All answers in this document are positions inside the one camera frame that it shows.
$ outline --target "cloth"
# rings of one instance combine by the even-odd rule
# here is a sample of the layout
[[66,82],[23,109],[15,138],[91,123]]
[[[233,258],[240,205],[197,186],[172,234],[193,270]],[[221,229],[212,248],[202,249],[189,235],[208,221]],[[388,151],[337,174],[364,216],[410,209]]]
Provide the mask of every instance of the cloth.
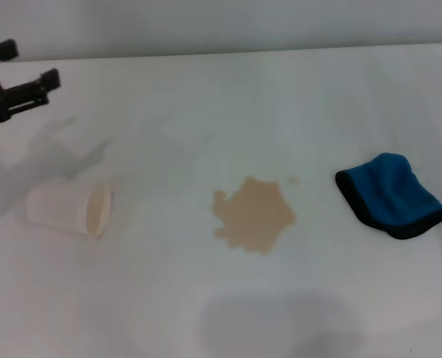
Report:
[[357,218],[396,239],[410,239],[442,222],[442,204],[418,181],[402,155],[383,153],[338,172],[335,182]]

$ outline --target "white wall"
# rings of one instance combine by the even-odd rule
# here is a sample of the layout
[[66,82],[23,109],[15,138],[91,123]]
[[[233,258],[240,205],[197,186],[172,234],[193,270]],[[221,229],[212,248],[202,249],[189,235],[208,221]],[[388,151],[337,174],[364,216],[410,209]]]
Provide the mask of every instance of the white wall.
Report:
[[442,42],[442,0],[0,0],[22,59]]

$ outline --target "cup opening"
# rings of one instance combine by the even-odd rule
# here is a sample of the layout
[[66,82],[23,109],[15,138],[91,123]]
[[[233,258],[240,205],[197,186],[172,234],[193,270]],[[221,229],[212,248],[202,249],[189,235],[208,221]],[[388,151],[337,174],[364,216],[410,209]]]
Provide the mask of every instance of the cup opening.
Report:
[[85,211],[85,229],[88,236],[99,238],[111,214],[113,191],[106,183],[99,184],[90,194]]

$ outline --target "brown liquid stain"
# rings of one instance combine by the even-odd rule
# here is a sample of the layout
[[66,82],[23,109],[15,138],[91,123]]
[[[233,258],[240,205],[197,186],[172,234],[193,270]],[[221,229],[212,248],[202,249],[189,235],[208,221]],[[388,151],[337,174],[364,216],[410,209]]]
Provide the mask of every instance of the brown liquid stain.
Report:
[[287,179],[289,181],[290,185],[299,185],[299,182],[301,181],[297,175],[290,175]]
[[227,240],[231,248],[241,246],[248,252],[265,254],[296,220],[276,182],[249,176],[240,190],[226,196],[223,191],[214,192],[213,214],[224,224],[214,235]]

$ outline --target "white tabletop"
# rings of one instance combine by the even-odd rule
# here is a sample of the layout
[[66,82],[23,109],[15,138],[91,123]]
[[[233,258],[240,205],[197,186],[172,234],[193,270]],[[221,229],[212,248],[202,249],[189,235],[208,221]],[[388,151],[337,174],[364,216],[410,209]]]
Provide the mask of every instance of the white tabletop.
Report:
[[[442,357],[442,224],[395,240],[334,183],[389,151],[442,201],[442,45],[8,63],[0,78],[52,67],[51,104],[0,125],[0,357]],[[100,241],[25,219],[27,192],[62,175],[116,184]],[[296,214],[268,254],[214,237],[214,190],[248,175]]]

